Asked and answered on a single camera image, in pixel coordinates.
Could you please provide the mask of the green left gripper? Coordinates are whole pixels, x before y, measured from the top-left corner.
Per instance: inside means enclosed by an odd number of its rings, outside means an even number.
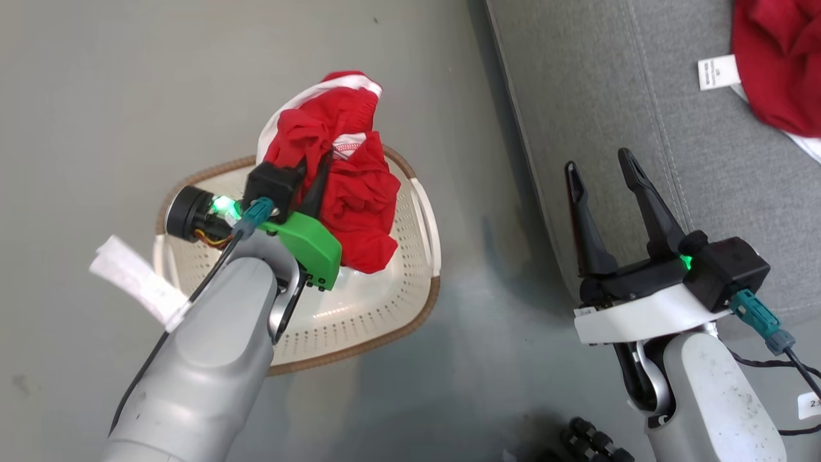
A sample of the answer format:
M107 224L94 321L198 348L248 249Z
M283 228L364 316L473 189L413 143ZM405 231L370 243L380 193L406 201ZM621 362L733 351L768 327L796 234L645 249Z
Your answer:
M333 161L333 150L320 157L314 181L297 210L288 213L267 197L251 201L244 209L231 197L185 186L167 208L166 233L217 251L227 249L239 230L243 231L243 239L249 239L257 230L273 235L306 272L308 282L329 291L341 266L341 244L319 217ZM307 158L302 157L293 167L295 188L303 187L307 171Z

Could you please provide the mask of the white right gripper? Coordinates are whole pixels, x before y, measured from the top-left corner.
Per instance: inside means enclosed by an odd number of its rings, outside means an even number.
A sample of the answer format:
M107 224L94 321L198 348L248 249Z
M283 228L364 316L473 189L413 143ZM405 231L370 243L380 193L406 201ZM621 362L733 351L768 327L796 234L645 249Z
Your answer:
M638 203L648 235L649 257L678 257L685 234L677 219L629 149L618 150L618 161L625 185ZM639 342L692 330L730 315L727 308L711 312L690 293L683 284L688 267L679 258L640 261L618 270L588 207L589 193L577 164L567 162L564 175L577 265L583 278L582 307L574 321L583 344Z

